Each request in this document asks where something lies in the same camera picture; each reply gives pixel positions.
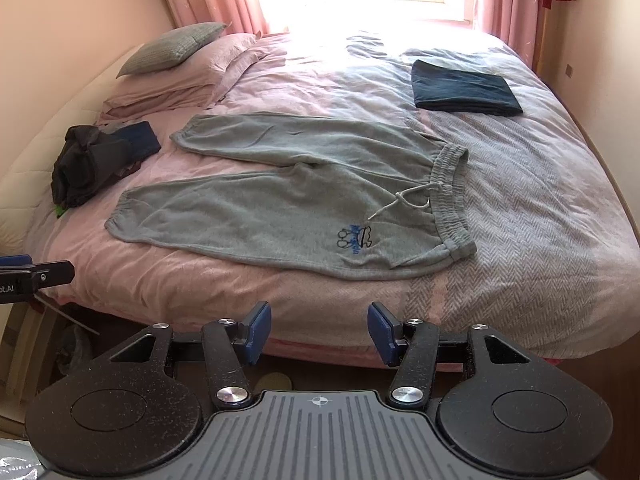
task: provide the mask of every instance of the pink duvet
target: pink duvet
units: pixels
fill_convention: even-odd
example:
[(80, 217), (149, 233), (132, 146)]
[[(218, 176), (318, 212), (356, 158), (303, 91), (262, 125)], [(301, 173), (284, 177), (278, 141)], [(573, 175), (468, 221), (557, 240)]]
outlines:
[[(73, 283), (48, 294), (177, 330), (240, 319), (267, 300), (269, 352), (355, 365), (380, 364), (366, 328), (371, 301), (444, 330), (484, 322), (548, 358), (580, 357), (640, 328), (640, 250), (622, 207), (566, 111), (502, 42), (434, 28), (411, 37), (273, 36), (256, 48), (267, 56), (206, 113), (269, 110), (383, 121), (468, 146), (466, 206), (477, 256), (415, 280), (344, 282), (116, 240), (104, 222), (124, 189), (267, 168), (182, 152), (169, 134), (202, 110), (180, 108), (143, 118), (162, 149), (137, 173), (59, 220), (50, 197), (44, 199), (26, 249), (34, 259), (68, 259), (76, 267)], [(524, 116), (418, 113), (409, 78), (417, 58), (503, 75)]]

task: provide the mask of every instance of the metal screw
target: metal screw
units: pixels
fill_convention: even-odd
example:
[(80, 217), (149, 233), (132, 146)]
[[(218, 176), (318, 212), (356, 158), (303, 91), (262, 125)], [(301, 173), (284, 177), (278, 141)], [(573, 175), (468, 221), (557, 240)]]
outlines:
[(391, 392), (391, 396), (398, 402), (404, 402), (410, 404), (412, 402), (418, 402), (423, 397), (422, 390), (415, 388), (414, 386), (401, 386)]
[(235, 404), (249, 397), (249, 393), (244, 388), (240, 388), (240, 386), (227, 386), (226, 388), (220, 388), (216, 393), (216, 397), (227, 404)]

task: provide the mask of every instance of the folded navy towel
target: folded navy towel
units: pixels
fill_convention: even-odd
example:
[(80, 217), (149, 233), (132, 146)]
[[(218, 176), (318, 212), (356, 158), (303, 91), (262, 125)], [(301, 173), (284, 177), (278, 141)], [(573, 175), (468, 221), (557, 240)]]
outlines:
[(503, 77), (464, 72), (417, 60), (411, 68), (418, 108), (442, 112), (476, 112), (514, 116), (522, 108)]
[(131, 144), (131, 160), (139, 162), (160, 151), (160, 143), (148, 121), (130, 124), (111, 134), (117, 139), (128, 140)]

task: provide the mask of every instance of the wall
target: wall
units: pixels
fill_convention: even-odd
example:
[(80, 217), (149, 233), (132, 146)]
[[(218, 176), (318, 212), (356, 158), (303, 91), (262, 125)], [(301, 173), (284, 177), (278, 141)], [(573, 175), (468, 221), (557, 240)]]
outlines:
[(638, 45), (640, 0), (554, 2), (540, 75), (583, 126), (640, 224)]
[(172, 27), (164, 0), (0, 0), (0, 176), (94, 76)]

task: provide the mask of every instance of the grey ridged surface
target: grey ridged surface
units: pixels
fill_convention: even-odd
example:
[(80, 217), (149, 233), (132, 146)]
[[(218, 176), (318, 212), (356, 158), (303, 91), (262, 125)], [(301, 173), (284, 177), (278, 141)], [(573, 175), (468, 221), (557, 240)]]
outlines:
[[(321, 405), (313, 399), (324, 397)], [(63, 478), (47, 473), (48, 480)], [(416, 413), (390, 410), (374, 392), (267, 392), (256, 406), (213, 417), (194, 446), (153, 480), (483, 480)], [(585, 472), (579, 480), (596, 479)]]

